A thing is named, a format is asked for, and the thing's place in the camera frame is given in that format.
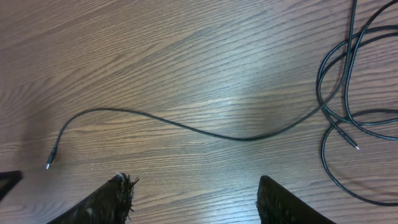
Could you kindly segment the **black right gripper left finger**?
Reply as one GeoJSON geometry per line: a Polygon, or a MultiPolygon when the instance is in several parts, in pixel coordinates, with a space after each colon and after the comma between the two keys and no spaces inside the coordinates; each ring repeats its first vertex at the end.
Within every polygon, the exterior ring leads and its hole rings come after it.
{"type": "Polygon", "coordinates": [[[139,178],[118,173],[50,224],[125,224],[133,212],[134,187],[139,178]]]}

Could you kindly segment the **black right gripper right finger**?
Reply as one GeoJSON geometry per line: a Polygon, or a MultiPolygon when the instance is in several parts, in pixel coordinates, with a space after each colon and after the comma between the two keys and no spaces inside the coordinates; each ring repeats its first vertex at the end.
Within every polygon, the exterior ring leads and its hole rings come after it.
{"type": "Polygon", "coordinates": [[[262,224],[335,224],[267,175],[260,178],[256,207],[262,224]]]}

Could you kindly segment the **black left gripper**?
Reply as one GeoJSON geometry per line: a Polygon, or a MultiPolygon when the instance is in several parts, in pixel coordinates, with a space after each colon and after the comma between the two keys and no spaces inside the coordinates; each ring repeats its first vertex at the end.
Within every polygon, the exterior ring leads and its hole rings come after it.
{"type": "Polygon", "coordinates": [[[23,178],[21,170],[2,172],[0,176],[1,189],[0,200],[2,200],[23,178]]]}

